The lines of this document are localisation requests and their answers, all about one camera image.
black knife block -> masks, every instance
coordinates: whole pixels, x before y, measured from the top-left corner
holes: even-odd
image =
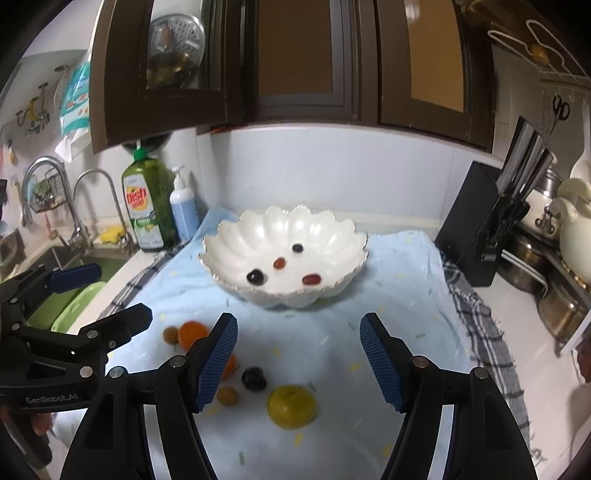
[[[496,179],[500,170],[472,162],[456,201],[435,238],[473,287],[489,287],[501,262],[507,234],[494,238],[502,211]]]

hanging scissors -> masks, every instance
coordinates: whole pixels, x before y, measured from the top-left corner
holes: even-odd
[[[548,137],[552,135],[554,127],[556,127],[556,124],[559,121],[564,122],[570,116],[570,104],[562,100],[560,95],[554,95],[554,99],[552,100],[552,110],[554,111],[554,123]]]

white ladle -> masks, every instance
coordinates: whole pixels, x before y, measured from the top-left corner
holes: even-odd
[[[591,183],[591,121],[589,120],[589,104],[585,98],[583,98],[583,138],[585,147],[570,171],[570,178]]]

metal bolt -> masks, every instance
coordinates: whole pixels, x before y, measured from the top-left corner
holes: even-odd
[[[88,378],[89,376],[91,376],[93,373],[92,371],[92,367],[89,367],[88,365],[86,365],[85,367],[80,368],[80,376],[82,378]]]
[[[488,370],[486,368],[476,367],[474,369],[474,375],[484,380],[485,378],[488,378]]]
[[[186,361],[187,359],[183,355],[175,355],[168,361],[168,363],[171,367],[177,368],[182,367]]]
[[[113,367],[109,370],[109,376],[111,378],[119,378],[121,375],[125,373],[125,368],[123,367]]]
[[[422,355],[416,355],[413,357],[413,364],[415,367],[427,368],[429,365],[429,360]]]

white bowl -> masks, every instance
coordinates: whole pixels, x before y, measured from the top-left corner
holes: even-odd
[[[367,233],[355,232],[353,220],[338,222],[331,211],[270,207],[261,215],[247,210],[235,223],[221,222],[216,236],[203,239],[199,260],[230,293],[265,307],[302,308],[345,289],[367,260],[367,240]],[[302,244],[303,252],[294,252],[294,244]],[[278,257],[287,262],[280,270],[273,267]],[[246,279],[255,268],[265,275],[263,285]],[[314,273],[320,284],[304,285],[302,278]]]

